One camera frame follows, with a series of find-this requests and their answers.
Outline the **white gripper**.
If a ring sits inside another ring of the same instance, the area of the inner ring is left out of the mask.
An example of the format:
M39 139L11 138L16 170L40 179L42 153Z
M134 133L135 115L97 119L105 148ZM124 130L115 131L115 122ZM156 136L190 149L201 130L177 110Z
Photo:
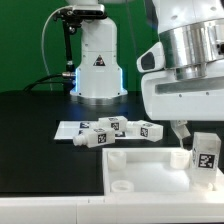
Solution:
M177 81L173 71L145 74L141 81L146 114L151 120L174 120L171 128L183 146L190 136L187 121L224 121L224 69L208 69L205 78Z

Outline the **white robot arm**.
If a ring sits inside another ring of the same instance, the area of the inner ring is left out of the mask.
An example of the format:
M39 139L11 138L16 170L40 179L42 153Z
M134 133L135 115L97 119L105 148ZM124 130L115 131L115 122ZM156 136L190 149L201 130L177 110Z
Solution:
M117 29L104 18L106 3L66 0L82 22L81 64L75 97L97 101L125 95L117 64ZM137 60L152 120L224 121L224 0L145 0L158 42Z

